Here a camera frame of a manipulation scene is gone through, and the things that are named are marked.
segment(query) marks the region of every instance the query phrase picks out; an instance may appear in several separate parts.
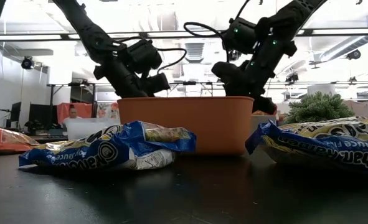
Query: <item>desk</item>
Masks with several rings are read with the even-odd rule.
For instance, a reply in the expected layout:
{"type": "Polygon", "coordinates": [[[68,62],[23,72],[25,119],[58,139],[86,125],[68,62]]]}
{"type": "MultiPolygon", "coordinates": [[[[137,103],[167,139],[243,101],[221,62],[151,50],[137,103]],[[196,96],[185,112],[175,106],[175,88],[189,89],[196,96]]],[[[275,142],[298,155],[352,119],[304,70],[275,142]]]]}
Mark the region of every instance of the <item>desk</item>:
{"type": "Polygon", "coordinates": [[[112,174],[17,169],[0,156],[0,223],[368,223],[368,177],[251,157],[179,157],[112,174]]]}

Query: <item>crumpled chip bag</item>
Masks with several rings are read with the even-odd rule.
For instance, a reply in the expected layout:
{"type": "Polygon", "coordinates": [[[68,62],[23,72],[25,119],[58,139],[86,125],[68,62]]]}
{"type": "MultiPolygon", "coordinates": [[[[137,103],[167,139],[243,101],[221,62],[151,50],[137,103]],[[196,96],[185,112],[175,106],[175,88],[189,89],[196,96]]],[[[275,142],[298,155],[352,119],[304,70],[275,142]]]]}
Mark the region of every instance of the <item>crumpled chip bag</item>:
{"type": "Polygon", "coordinates": [[[0,128],[0,154],[22,153],[38,145],[25,134],[0,128]]]}
{"type": "Polygon", "coordinates": [[[250,154],[257,146],[281,164],[368,172],[368,118],[260,124],[246,141],[250,154]]]}
{"type": "Polygon", "coordinates": [[[35,164],[76,170],[155,169],[176,152],[194,152],[196,136],[184,128],[135,121],[104,128],[86,138],[42,144],[19,156],[19,166],[35,164]]]}

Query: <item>orange container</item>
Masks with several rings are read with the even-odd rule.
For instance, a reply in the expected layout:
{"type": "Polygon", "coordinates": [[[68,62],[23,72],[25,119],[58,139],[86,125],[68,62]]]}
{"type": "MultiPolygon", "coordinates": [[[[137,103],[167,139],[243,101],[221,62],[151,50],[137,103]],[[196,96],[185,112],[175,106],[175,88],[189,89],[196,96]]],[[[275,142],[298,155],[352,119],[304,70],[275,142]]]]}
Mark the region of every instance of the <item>orange container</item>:
{"type": "Polygon", "coordinates": [[[250,135],[253,99],[243,96],[124,98],[121,123],[183,127],[197,136],[196,154],[242,155],[250,135]]]}

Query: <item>black cable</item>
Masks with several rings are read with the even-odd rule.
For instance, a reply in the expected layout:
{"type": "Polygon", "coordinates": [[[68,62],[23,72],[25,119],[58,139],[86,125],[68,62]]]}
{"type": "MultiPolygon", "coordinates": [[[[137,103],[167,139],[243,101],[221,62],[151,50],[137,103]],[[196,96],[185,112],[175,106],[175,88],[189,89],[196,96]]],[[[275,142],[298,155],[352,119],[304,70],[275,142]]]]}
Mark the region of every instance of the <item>black cable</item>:
{"type": "Polygon", "coordinates": [[[0,118],[0,120],[2,120],[2,119],[4,119],[4,118],[7,118],[9,115],[11,115],[11,114],[9,113],[9,114],[7,114],[7,115],[3,116],[2,118],[0,118]]]}
{"type": "Polygon", "coordinates": [[[239,16],[241,15],[242,11],[245,9],[247,3],[250,2],[250,0],[246,0],[245,3],[242,5],[242,7],[239,9],[238,14],[236,15],[235,19],[238,19],[239,16]]]}
{"type": "MultiPolygon", "coordinates": [[[[122,44],[123,42],[126,42],[126,41],[129,41],[129,40],[146,40],[145,38],[143,38],[143,37],[129,37],[129,38],[125,38],[125,39],[123,39],[123,40],[114,40],[114,42],[116,42],[116,43],[118,43],[118,44],[122,44]]],[[[188,53],[188,51],[186,50],[186,49],[184,49],[184,48],[180,48],[180,47],[178,47],[178,48],[168,48],[168,49],[160,49],[160,48],[157,48],[157,47],[155,47],[158,51],[175,51],[175,50],[180,50],[180,51],[183,51],[184,52],[184,55],[181,57],[181,58],[179,58],[178,60],[176,60],[175,62],[173,62],[173,63],[170,63],[170,64],[168,64],[168,65],[165,65],[165,66],[162,66],[162,67],[160,67],[159,69],[158,69],[158,71],[157,71],[157,73],[156,74],[159,74],[159,72],[161,71],[161,70],[163,70],[163,69],[165,69],[165,68],[168,68],[168,67],[170,67],[170,66],[173,66],[173,65],[176,65],[177,63],[179,63],[181,60],[183,60],[184,58],[185,58],[185,56],[186,56],[186,54],[188,53]]],[[[146,73],[143,73],[142,74],[142,77],[141,78],[146,78],[147,76],[149,75],[149,72],[146,72],[146,73]]]]}
{"type": "MultiPolygon", "coordinates": [[[[246,0],[245,3],[242,5],[242,7],[239,9],[239,12],[238,14],[236,15],[236,18],[237,19],[240,14],[242,13],[242,11],[245,9],[247,3],[250,2],[250,0],[246,0]]],[[[220,37],[221,38],[221,41],[222,41],[222,45],[223,45],[223,48],[225,49],[225,53],[227,55],[227,63],[229,63],[229,50],[225,47],[226,44],[225,44],[225,40],[224,40],[224,37],[222,34],[224,34],[225,31],[223,32],[219,32],[217,31],[215,28],[213,27],[210,27],[208,25],[205,25],[205,24],[201,24],[199,22],[186,22],[184,23],[184,30],[188,33],[190,33],[191,35],[193,35],[194,37],[204,37],[204,38],[209,38],[209,37],[220,37]],[[212,35],[202,35],[202,34],[196,34],[195,32],[191,31],[190,29],[188,29],[187,26],[198,26],[198,27],[201,27],[201,28],[205,28],[215,34],[212,34],[212,35]]]]}
{"type": "Polygon", "coordinates": [[[190,33],[191,35],[193,35],[194,37],[205,37],[205,38],[209,38],[209,37],[220,37],[221,38],[221,41],[222,41],[222,45],[223,47],[225,48],[225,53],[227,54],[227,62],[229,62],[229,51],[228,49],[225,47],[226,44],[225,44],[225,40],[224,40],[224,37],[223,37],[223,33],[220,33],[218,30],[216,30],[215,28],[213,27],[210,27],[208,25],[205,25],[205,24],[201,24],[199,22],[186,22],[184,23],[184,30],[188,33],[190,33]],[[198,26],[198,27],[201,27],[201,28],[205,28],[215,34],[212,34],[212,35],[202,35],[202,34],[196,34],[195,32],[191,31],[187,26],[198,26]]]}
{"type": "Polygon", "coordinates": [[[184,52],[184,55],[182,55],[182,57],[180,57],[180,58],[179,58],[178,60],[176,60],[175,62],[173,62],[173,63],[170,63],[170,64],[168,64],[168,65],[165,65],[165,66],[160,67],[160,68],[158,69],[158,71],[156,72],[156,74],[159,74],[159,72],[160,72],[161,70],[165,69],[165,68],[168,68],[168,67],[170,67],[170,66],[173,66],[173,65],[178,64],[181,60],[183,60],[183,59],[185,58],[186,54],[188,53],[188,51],[187,51],[186,49],[184,49],[184,48],[180,48],[180,47],[178,47],[178,48],[169,48],[169,49],[159,49],[159,48],[157,48],[157,50],[159,50],[159,51],[175,51],[175,50],[180,50],[180,51],[183,51],[183,52],[184,52]]]}

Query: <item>person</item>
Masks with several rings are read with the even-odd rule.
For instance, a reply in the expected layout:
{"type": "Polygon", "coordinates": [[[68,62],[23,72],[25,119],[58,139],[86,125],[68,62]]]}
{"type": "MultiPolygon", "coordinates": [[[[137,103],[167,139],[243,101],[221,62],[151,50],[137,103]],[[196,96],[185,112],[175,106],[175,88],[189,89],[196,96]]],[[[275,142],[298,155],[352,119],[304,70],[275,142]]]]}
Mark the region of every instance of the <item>person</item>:
{"type": "Polygon", "coordinates": [[[81,118],[81,117],[77,116],[77,109],[74,107],[74,105],[70,105],[69,106],[69,117],[65,118],[63,123],[62,123],[64,131],[67,130],[66,121],[68,121],[70,119],[77,119],[77,118],[81,118]]]}

